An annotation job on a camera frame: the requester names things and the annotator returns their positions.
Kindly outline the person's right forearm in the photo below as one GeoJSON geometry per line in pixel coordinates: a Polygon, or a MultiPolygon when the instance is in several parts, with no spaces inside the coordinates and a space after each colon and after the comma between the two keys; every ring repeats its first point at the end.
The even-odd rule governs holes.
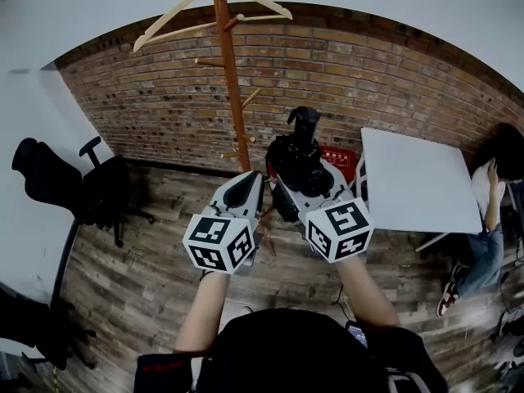
{"type": "Polygon", "coordinates": [[[392,303],[369,273],[366,264],[353,255],[335,263],[357,323],[368,332],[400,326],[392,303]]]}

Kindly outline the black office chair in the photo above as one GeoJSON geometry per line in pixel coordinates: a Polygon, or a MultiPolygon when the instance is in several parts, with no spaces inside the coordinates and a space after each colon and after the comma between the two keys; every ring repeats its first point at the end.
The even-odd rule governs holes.
{"type": "Polygon", "coordinates": [[[31,199],[65,208],[81,224],[112,228],[115,244],[122,247],[122,214],[143,217],[150,224],[155,223],[155,218],[129,204],[136,185],[131,182],[124,157],[98,160],[94,147],[101,141],[95,137],[79,150],[80,156],[89,156],[93,163],[93,169],[85,175],[62,160],[45,142],[33,138],[20,142],[11,168],[24,176],[25,192],[31,199]]]}

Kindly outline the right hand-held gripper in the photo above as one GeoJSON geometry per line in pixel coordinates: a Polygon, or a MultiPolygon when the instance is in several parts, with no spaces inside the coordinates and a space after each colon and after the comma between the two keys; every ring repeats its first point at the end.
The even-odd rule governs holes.
{"type": "Polygon", "coordinates": [[[305,172],[303,165],[290,164],[279,169],[268,163],[267,171],[278,176],[278,183],[271,191],[273,208],[284,220],[300,220],[312,251],[334,264],[365,252],[374,226],[366,203],[353,196],[343,173],[324,159],[320,162],[332,176],[333,185],[329,190],[332,198],[320,197],[316,207],[301,212],[291,192],[301,189],[305,172]]]}

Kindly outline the black phone with blue screen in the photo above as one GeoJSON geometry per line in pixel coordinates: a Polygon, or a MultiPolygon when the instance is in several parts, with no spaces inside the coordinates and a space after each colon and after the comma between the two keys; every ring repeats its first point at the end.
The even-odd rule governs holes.
{"type": "Polygon", "coordinates": [[[348,320],[345,324],[345,329],[365,348],[368,347],[368,342],[364,331],[355,321],[348,320]]]}

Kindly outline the person's left forearm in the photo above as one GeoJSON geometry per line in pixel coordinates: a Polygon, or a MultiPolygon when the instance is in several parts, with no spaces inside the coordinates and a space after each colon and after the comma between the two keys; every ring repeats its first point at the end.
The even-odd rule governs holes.
{"type": "Polygon", "coordinates": [[[230,275],[207,273],[201,280],[192,306],[178,332],[174,350],[200,353],[208,350],[219,332],[230,275]]]}

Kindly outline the person's black shirt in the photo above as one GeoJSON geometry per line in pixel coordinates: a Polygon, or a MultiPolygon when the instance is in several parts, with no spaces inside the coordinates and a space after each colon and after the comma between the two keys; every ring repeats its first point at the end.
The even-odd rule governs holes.
{"type": "Polygon", "coordinates": [[[362,344],[324,314],[266,309],[203,352],[138,357],[133,393],[448,393],[422,338],[385,327],[362,344]]]}

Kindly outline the red fire extinguisher box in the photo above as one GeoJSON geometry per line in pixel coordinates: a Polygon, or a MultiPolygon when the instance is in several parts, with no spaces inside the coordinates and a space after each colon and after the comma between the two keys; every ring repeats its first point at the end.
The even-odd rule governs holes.
{"type": "Polygon", "coordinates": [[[351,185],[355,180],[355,153],[351,150],[345,150],[335,147],[320,147],[323,154],[322,158],[329,164],[333,165],[344,175],[346,182],[351,185]]]}

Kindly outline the black swivel chair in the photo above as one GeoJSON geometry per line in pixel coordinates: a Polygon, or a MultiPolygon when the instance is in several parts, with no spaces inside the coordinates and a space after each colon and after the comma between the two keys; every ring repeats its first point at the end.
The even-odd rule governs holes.
{"type": "Polygon", "coordinates": [[[7,296],[0,299],[0,305],[5,305],[10,313],[0,319],[0,338],[34,347],[42,355],[30,358],[22,353],[28,364],[50,363],[64,370],[68,359],[77,356],[87,368],[95,369],[96,364],[84,357],[77,342],[88,344],[88,340],[97,334],[72,318],[73,304],[58,300],[53,305],[46,305],[21,296],[7,296]]]}

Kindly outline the white chair frame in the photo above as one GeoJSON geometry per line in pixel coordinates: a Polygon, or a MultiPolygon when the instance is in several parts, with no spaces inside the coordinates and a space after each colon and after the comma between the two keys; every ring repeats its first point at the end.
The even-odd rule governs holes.
{"type": "Polygon", "coordinates": [[[361,198],[364,204],[369,207],[367,181],[365,159],[364,154],[362,154],[355,167],[355,196],[361,198]]]}

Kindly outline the white square table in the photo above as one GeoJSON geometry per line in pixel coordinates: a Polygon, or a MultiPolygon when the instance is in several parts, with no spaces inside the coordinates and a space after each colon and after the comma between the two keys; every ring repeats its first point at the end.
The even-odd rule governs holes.
{"type": "Polygon", "coordinates": [[[382,230],[479,233],[470,175],[457,147],[362,128],[368,209],[382,230]]]}

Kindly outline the brown wooden coat rack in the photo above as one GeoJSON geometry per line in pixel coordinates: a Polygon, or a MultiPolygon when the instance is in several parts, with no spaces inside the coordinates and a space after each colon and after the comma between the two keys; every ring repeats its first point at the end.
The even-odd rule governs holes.
{"type": "Polygon", "coordinates": [[[228,90],[228,100],[233,118],[233,126],[236,134],[237,148],[235,151],[223,153],[223,158],[231,158],[239,161],[243,172],[251,171],[248,144],[255,139],[245,130],[243,116],[243,102],[238,84],[236,57],[233,45],[233,28],[246,17],[242,13],[232,16],[229,10],[228,0],[213,0],[215,9],[215,23],[222,61],[208,59],[195,59],[195,63],[202,66],[216,66],[224,69],[224,75],[228,90]]]}

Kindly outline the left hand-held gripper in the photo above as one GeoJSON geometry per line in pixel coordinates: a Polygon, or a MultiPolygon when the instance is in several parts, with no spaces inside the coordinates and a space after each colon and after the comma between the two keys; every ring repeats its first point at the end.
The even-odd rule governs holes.
{"type": "Polygon", "coordinates": [[[183,245],[196,268],[234,274],[253,265],[260,246],[256,229],[263,191],[261,172],[239,174],[222,184],[210,204],[192,216],[183,245]]]}

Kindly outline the light wooden clothes hanger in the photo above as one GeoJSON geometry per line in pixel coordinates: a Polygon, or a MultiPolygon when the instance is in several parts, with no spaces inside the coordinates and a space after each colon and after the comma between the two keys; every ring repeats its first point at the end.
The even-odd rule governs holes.
{"type": "MultiPolygon", "coordinates": [[[[185,29],[178,29],[173,32],[169,32],[166,34],[160,34],[157,35],[156,33],[161,30],[167,23],[169,23],[178,13],[180,13],[182,10],[185,10],[186,7],[194,2],[195,0],[182,0],[181,2],[177,3],[174,7],[172,7],[169,11],[167,11],[163,16],[161,16],[159,19],[157,19],[142,35],[140,35],[137,40],[135,41],[133,45],[133,52],[137,52],[140,50],[143,46],[151,43],[156,43],[158,41],[188,33],[191,31],[196,31],[199,29],[205,29],[210,28],[214,26],[218,26],[218,19],[219,16],[216,15],[216,21],[202,24],[202,25],[196,25],[192,27],[187,27],[185,29]]],[[[282,7],[281,5],[277,4],[276,2],[270,1],[270,0],[252,0],[253,2],[257,2],[260,5],[268,8],[271,11],[275,12],[275,15],[271,16],[251,16],[251,17],[245,17],[243,14],[238,14],[232,19],[227,19],[227,22],[224,23],[222,26],[223,32],[230,32],[237,24],[242,22],[248,22],[248,21],[258,21],[258,20],[280,20],[280,19],[288,19],[293,20],[292,13],[282,7]]]]}

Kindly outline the black umbrella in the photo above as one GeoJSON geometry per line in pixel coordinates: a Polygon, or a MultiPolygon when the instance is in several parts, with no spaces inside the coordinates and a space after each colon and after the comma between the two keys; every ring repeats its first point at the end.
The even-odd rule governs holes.
{"type": "Polygon", "coordinates": [[[314,108],[299,106],[293,109],[287,123],[295,125],[294,132],[277,136],[265,157],[266,169],[268,163],[279,169],[290,164],[303,165],[301,189],[296,192],[308,198],[328,197],[333,185],[332,176],[320,162],[323,152],[314,138],[319,119],[320,114],[314,108]]]}

